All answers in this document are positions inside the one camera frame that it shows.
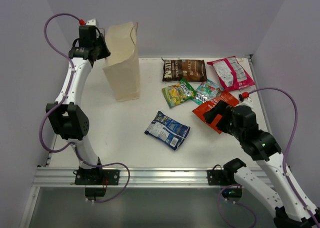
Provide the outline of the green yellow candy bag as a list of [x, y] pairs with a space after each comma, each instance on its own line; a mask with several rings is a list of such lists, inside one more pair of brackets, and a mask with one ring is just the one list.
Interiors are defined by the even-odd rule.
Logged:
[[191, 100], [196, 96], [195, 89], [185, 78], [182, 78], [177, 84], [162, 88], [161, 91], [170, 108]]

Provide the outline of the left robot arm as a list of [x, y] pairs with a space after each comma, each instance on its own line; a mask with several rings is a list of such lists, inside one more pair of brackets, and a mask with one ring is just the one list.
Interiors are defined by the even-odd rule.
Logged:
[[68, 53], [70, 59], [61, 92], [45, 111], [55, 134], [69, 144], [79, 160], [77, 179], [99, 184], [104, 178], [100, 158], [88, 138], [90, 122], [81, 109], [81, 98], [88, 75], [97, 60], [107, 58], [110, 52], [95, 19], [80, 24], [79, 37]]

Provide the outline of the teal snack bag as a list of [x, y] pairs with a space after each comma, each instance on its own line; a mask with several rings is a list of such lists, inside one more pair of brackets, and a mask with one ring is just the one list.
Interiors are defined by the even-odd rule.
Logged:
[[203, 81], [195, 90], [195, 97], [193, 101], [201, 105], [209, 100], [212, 100], [215, 97], [218, 97], [222, 91], [223, 87], [212, 80], [208, 79], [207, 81]]

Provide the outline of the blue snack bag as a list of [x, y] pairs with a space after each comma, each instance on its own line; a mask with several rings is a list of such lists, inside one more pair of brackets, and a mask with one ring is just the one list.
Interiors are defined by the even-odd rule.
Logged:
[[190, 126], [181, 124], [158, 111], [144, 133], [151, 135], [176, 151], [186, 140], [190, 129]]

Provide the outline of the brown chips bag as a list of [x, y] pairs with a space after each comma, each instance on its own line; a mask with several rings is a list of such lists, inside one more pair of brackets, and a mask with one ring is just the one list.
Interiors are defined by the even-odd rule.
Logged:
[[180, 81], [182, 78], [188, 82], [204, 82], [207, 78], [204, 60], [178, 59], [163, 61], [163, 82]]

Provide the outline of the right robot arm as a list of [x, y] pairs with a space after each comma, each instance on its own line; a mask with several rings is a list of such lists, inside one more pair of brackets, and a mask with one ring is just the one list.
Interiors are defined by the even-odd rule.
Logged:
[[212, 123], [218, 115], [221, 118], [216, 124], [217, 129], [237, 139], [243, 151], [264, 171], [273, 187], [256, 177], [238, 158], [223, 166], [224, 181], [244, 186], [269, 211], [276, 227], [319, 226], [320, 209], [303, 192], [284, 164], [284, 154], [276, 139], [259, 129], [251, 107], [233, 107], [219, 101], [203, 116], [207, 123]]

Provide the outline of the red snack bag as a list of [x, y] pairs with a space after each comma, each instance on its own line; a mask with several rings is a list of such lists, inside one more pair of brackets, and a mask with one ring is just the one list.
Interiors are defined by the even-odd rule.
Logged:
[[201, 105], [199, 105], [197, 108], [195, 108], [194, 110], [192, 110], [192, 112], [194, 113], [194, 115], [196, 117], [198, 117], [202, 122], [204, 122], [205, 124], [207, 124], [210, 128], [212, 128], [214, 131], [216, 131], [218, 134], [221, 134], [222, 132], [218, 130], [218, 128], [216, 127], [217, 123], [219, 122], [219, 120], [222, 118], [221, 115], [218, 115], [211, 124], [207, 123], [205, 121], [204, 118], [204, 113], [207, 111], [210, 111], [212, 108], [214, 108], [216, 106], [216, 104], [219, 101], [225, 101], [226, 103], [228, 103], [231, 106], [236, 106], [239, 104], [239, 100], [233, 96], [230, 92], [227, 91], [223, 91], [218, 97], [213, 98], [212, 100], [206, 101], [204, 103], [202, 103]]

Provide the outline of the beige paper bag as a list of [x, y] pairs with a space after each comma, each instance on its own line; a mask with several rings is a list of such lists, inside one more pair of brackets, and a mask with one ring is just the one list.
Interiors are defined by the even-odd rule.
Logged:
[[137, 29], [137, 22], [128, 22], [110, 26], [105, 36], [110, 56], [105, 58], [103, 71], [117, 101], [140, 97]]

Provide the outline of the pink snack bag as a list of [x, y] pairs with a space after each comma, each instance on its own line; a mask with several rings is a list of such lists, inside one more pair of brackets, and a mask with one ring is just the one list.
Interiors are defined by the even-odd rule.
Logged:
[[209, 61], [207, 64], [214, 68], [221, 86], [228, 92], [255, 85], [251, 76], [235, 56]]

